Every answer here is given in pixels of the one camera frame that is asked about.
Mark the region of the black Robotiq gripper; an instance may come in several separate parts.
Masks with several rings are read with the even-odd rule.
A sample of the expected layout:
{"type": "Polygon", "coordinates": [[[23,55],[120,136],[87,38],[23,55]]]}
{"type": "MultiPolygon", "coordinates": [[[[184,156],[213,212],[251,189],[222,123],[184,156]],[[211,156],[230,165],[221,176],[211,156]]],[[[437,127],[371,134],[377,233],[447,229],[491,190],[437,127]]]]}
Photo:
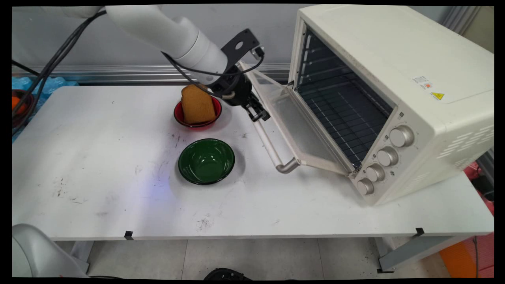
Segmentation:
{"type": "Polygon", "coordinates": [[[263,107],[256,95],[251,98],[251,82],[244,74],[233,76],[220,76],[215,82],[208,85],[215,97],[219,97],[223,102],[231,106],[241,106],[245,108],[251,121],[267,121],[270,113],[263,107]]]}

